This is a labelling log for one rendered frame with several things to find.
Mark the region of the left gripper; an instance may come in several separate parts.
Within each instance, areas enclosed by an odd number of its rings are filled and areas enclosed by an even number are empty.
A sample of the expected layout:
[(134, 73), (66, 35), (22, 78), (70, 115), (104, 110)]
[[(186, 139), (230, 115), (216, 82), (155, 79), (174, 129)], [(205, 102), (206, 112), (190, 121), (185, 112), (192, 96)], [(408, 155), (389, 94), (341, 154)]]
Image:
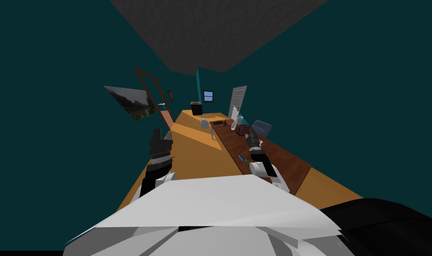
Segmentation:
[(150, 151), (152, 159), (162, 158), (169, 156), (172, 150), (172, 132), (168, 131), (165, 139), (162, 139), (161, 128), (155, 128), (152, 140), (149, 142)]

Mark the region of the grey blue chair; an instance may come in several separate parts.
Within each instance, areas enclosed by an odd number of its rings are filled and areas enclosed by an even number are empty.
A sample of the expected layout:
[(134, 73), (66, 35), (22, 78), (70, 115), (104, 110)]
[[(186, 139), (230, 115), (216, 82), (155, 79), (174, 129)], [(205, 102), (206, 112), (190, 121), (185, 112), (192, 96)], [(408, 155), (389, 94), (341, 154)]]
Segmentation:
[(255, 132), (258, 135), (261, 135), (265, 138), (269, 135), (270, 131), (272, 130), (272, 125), (256, 120), (252, 124), (252, 129), (255, 130)]

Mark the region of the mountain landscape wall picture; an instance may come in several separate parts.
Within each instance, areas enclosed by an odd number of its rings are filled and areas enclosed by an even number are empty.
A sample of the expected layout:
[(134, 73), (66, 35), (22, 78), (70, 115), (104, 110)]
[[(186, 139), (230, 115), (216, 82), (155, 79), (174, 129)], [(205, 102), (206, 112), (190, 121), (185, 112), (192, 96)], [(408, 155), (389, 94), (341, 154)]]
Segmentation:
[(145, 90), (104, 86), (118, 104), (135, 120), (141, 120), (157, 112)]

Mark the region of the reddish brown door leaf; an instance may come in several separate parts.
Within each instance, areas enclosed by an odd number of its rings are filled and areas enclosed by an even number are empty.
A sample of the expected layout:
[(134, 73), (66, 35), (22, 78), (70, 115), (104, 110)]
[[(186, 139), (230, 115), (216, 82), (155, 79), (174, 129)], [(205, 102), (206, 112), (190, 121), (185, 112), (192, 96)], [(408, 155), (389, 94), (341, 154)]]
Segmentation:
[(167, 127), (171, 130), (172, 126), (174, 125), (174, 121), (172, 119), (172, 116), (170, 115), (170, 112), (165, 110), (161, 110), (160, 112), (161, 115), (164, 117)]

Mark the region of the dark brown wooden table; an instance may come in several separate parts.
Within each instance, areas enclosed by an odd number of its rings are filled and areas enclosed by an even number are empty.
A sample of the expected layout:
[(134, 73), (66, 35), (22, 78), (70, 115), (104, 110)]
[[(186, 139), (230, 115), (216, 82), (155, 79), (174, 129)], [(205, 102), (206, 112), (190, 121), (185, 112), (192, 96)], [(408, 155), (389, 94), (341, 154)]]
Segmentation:
[[(252, 161), (245, 137), (239, 136), (235, 130), (231, 129), (233, 120), (229, 119), (227, 123), (228, 125), (224, 126), (223, 124), (210, 122), (214, 133), (221, 140), (240, 172), (243, 175), (251, 174), (249, 167), (238, 157), (241, 154), (244, 159)], [(266, 152), (271, 163), (279, 170), (290, 193), (296, 195), (311, 169), (311, 165), (266, 139), (264, 136), (259, 135), (259, 139), (263, 142), (261, 148)]]

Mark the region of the white door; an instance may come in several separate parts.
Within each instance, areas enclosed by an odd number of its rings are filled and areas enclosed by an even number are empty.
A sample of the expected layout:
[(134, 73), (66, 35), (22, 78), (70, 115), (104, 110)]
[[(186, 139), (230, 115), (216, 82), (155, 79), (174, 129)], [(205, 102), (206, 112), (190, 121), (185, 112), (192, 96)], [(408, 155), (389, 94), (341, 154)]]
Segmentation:
[(239, 115), (239, 111), (240, 111), (241, 105), (243, 103), (246, 89), (247, 89), (247, 86), (240, 86), (240, 87), (233, 88), (229, 112), (228, 112), (229, 117), (231, 117), (231, 112), (232, 112), (233, 106), (236, 106), (239, 108), (239, 110), (238, 110), (238, 115)]

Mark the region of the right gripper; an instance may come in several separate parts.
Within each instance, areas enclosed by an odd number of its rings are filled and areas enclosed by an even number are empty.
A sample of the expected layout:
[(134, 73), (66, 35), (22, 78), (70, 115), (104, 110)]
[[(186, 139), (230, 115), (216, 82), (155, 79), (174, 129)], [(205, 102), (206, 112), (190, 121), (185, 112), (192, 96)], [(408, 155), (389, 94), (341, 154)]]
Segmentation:
[(262, 141), (257, 136), (246, 134), (246, 142), (249, 147), (249, 151), (261, 150)]

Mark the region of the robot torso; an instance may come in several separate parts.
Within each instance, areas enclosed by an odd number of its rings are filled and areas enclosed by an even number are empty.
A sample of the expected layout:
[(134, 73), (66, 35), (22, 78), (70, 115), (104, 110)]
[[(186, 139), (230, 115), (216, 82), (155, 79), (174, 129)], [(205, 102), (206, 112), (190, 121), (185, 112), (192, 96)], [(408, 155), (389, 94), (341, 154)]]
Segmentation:
[(167, 181), (63, 256), (355, 256), (319, 209), (254, 175)]

